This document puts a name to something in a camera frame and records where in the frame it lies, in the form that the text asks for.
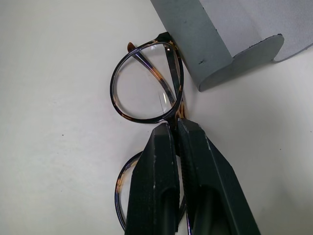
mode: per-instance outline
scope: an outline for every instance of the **tortoiseshell frame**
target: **tortoiseshell frame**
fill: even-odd
[[[164,113],[163,115],[160,115],[158,117],[154,117],[154,118],[148,118],[148,119],[139,119],[139,118],[134,118],[131,117],[125,113],[123,113],[117,105],[116,99],[115,99],[115,95],[114,95],[114,85],[115,85],[115,79],[117,77],[118,71],[121,68],[121,66],[125,63],[125,61],[127,61],[130,57],[138,57],[138,55],[140,54],[140,51],[147,48],[147,47],[151,47],[153,45],[157,45],[157,44],[162,44],[162,45],[166,45],[168,47],[170,47],[176,54],[177,56],[177,61],[178,61],[178,65],[179,65],[179,76],[173,76],[174,71],[177,71],[176,68],[176,64],[175,62],[173,63],[173,61],[175,61],[175,55],[173,53],[166,53],[167,55],[167,60],[169,63],[169,67],[170,67],[170,71],[171,71],[171,75],[172,75],[172,80],[173,80],[173,84],[174,84],[174,89],[175,89],[175,93],[176,93],[176,101],[175,103],[172,105],[172,108]],[[163,81],[161,77],[158,76],[158,78],[160,78],[159,82],[162,83]],[[173,123],[173,121],[175,122],[177,115],[179,117],[183,117],[185,116],[185,111],[184,111],[184,105],[182,103],[182,94],[183,94],[183,86],[184,86],[184,71],[183,71],[183,65],[182,65],[182,60],[181,60],[181,56],[180,53],[178,51],[177,46],[173,43],[173,39],[170,36],[170,34],[168,32],[166,33],[161,33],[158,35],[158,37],[150,42],[147,42],[137,48],[135,48],[134,50],[132,50],[131,52],[129,52],[127,55],[124,56],[123,59],[121,59],[121,61],[117,64],[112,78],[111,78],[111,83],[110,83],[110,97],[111,97],[111,102],[113,107],[115,108],[115,110],[124,118],[133,121],[133,122],[138,122],[138,123],[159,123],[161,121],[168,121],[170,124]]]

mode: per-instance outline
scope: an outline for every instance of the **gray block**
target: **gray block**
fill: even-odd
[[[313,42],[312,0],[151,2],[199,91],[285,60]]]

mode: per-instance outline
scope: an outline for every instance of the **white surface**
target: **white surface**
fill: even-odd
[[[109,82],[129,41],[163,31],[148,0],[0,2],[0,234],[123,234],[115,180],[154,125],[120,117]],[[311,49],[204,93],[185,75],[189,118],[264,235],[312,233],[312,61]]]

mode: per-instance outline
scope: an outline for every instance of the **round lens rim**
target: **round lens rim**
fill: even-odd
[[[166,44],[168,46],[170,46],[174,52],[176,53],[177,59],[178,59],[178,63],[179,63],[179,72],[180,72],[180,84],[179,84],[179,93],[176,99],[175,104],[173,105],[173,107],[167,111],[166,113],[158,116],[158,117],[153,117],[153,118],[147,118],[147,119],[140,119],[140,118],[134,118],[132,116],[129,116],[127,114],[125,114],[124,112],[122,112],[119,108],[118,105],[116,103],[116,100],[114,98],[114,85],[115,85],[115,80],[116,80],[116,76],[118,71],[120,70],[120,68],[122,67],[122,65],[126,62],[126,60],[128,60],[131,56],[137,54],[139,51],[147,48],[147,47],[151,47],[153,45],[158,45],[158,44]],[[127,55],[125,55],[123,57],[123,59],[120,60],[120,62],[117,64],[117,66],[114,69],[112,78],[111,78],[111,82],[110,82],[110,97],[111,97],[111,102],[113,107],[115,108],[115,110],[123,117],[126,118],[129,121],[133,121],[133,122],[137,122],[137,123],[159,123],[161,121],[165,121],[165,120],[169,120],[172,117],[174,117],[180,107],[180,103],[182,101],[182,93],[183,93],[183,87],[184,87],[184,71],[183,71],[183,65],[182,65],[182,60],[179,54],[179,51],[177,49],[177,47],[175,47],[173,45],[173,43],[170,41],[162,41],[162,40],[153,40],[150,41],[148,43],[145,43],[139,47],[137,47],[135,50],[129,52]]]
[[[126,173],[129,168],[131,168],[134,164],[137,165],[137,162],[139,161],[141,157],[142,151],[137,153],[136,155],[132,156],[123,166],[121,171],[118,174],[116,183],[115,183],[115,191],[114,191],[114,205],[115,205],[115,211],[116,215],[118,218],[118,221],[122,227],[122,229],[125,231],[126,228],[126,218],[124,215],[124,211],[122,208],[122,203],[121,203],[121,191],[123,188],[123,176]],[[183,196],[181,204],[179,206],[179,223],[181,222],[185,211],[186,211],[186,198]]]

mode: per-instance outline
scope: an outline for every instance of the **eyeglass temple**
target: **eyeglass temple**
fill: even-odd
[[[134,46],[133,43],[129,42],[128,45],[127,45],[127,51],[128,52],[131,52],[133,51],[134,49],[136,49],[136,47]],[[168,56],[168,52],[167,52],[167,49],[165,49],[166,51],[166,56],[167,56],[167,59],[168,59],[168,62],[169,62],[169,67],[170,67],[170,70],[171,70],[171,75],[173,76],[173,72],[175,70],[175,73],[176,73],[176,79],[172,78],[173,79],[173,83],[174,83],[174,88],[175,88],[175,92],[176,92],[176,95],[178,95],[178,89],[179,89],[179,80],[178,80],[178,76],[177,76],[177,71],[176,71],[176,67],[175,68],[171,68],[171,63],[169,61],[169,56]],[[146,57],[144,57],[140,52],[136,53],[135,55],[133,55],[134,59],[137,60],[139,63],[141,63],[147,70],[150,71],[150,73],[158,80],[158,82],[160,83],[160,85],[162,86],[162,88],[164,89],[171,105],[174,105],[175,103],[175,100],[173,98],[173,95],[171,93],[171,90],[169,88],[169,86],[166,84],[166,81],[164,80],[164,78],[162,77],[161,73],[156,69],[154,68],[151,63],[146,59]],[[184,103],[183,101],[181,102],[181,105],[179,107],[179,111],[178,111],[178,117],[179,118],[185,118],[186,117],[186,114],[185,114],[185,108],[184,108]]]

